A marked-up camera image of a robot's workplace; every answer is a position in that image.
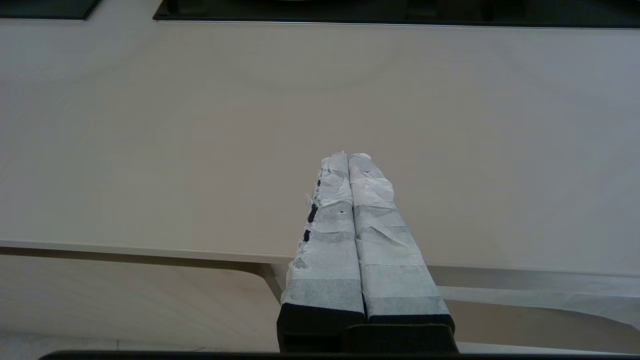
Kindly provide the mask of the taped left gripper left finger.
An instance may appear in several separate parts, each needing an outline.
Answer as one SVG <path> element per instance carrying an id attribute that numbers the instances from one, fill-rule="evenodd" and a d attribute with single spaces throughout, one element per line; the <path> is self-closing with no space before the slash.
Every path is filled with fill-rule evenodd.
<path id="1" fill-rule="evenodd" d="M 282 351 L 340 351 L 343 333 L 366 322 L 354 196 L 344 152 L 321 162 L 280 303 Z"/>

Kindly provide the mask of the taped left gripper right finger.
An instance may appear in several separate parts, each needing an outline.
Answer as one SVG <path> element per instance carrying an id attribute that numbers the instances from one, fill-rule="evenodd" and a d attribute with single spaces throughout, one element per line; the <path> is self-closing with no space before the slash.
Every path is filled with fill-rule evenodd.
<path id="1" fill-rule="evenodd" d="M 394 200 L 393 184 L 366 153 L 349 157 L 361 289 L 370 324 L 455 322 Z"/>

